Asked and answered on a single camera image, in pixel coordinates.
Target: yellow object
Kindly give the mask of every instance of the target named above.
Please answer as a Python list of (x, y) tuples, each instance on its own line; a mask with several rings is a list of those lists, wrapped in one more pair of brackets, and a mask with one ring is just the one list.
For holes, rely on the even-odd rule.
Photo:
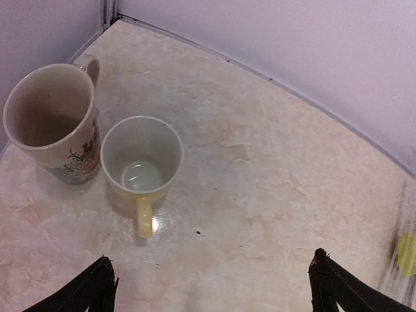
[(402, 277), (416, 275), (416, 233), (405, 233), (400, 237), (397, 258)]
[(153, 232), (151, 226), (151, 203), (148, 197), (139, 197), (136, 199), (137, 206), (137, 224), (138, 224), (138, 236), (147, 238), (151, 237)]

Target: mug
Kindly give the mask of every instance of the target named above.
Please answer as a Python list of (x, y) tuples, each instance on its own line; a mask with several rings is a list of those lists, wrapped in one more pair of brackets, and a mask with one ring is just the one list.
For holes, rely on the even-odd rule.
[(138, 235), (152, 235), (152, 208), (172, 184), (183, 162), (183, 147), (174, 128), (149, 116), (126, 118), (105, 135), (101, 166), (114, 191), (135, 200)]
[(99, 170), (98, 75), (98, 60), (86, 54), (38, 68), (13, 88), (3, 111), (10, 141), (67, 184)]

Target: mug handle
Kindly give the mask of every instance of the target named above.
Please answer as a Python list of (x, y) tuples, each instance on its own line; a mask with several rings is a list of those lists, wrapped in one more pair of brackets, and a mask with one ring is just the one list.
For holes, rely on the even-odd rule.
[(137, 226), (138, 236), (142, 238), (151, 237), (153, 228), (151, 226), (151, 203), (149, 197), (139, 197), (136, 199), (137, 207)]
[(81, 54), (78, 56), (73, 65), (78, 67), (80, 70), (83, 70), (90, 76), (94, 88), (97, 86), (98, 76), (99, 76), (99, 62), (96, 57), (93, 57), (89, 54)]

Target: glass cup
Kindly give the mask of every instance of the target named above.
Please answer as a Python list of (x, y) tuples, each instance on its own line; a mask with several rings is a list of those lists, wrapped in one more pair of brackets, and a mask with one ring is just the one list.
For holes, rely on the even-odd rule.
[(114, 125), (103, 139), (103, 171), (119, 196), (136, 201), (140, 237), (152, 235), (151, 205), (168, 192), (182, 162), (179, 135), (158, 118), (126, 118)]

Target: yellow handle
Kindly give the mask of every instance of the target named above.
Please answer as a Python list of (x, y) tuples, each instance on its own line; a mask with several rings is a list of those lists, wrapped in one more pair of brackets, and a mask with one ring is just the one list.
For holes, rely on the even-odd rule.
[(151, 237), (153, 229), (151, 227), (151, 203), (150, 198), (140, 197), (136, 199), (137, 206), (137, 225), (138, 225), (138, 236), (147, 238)]

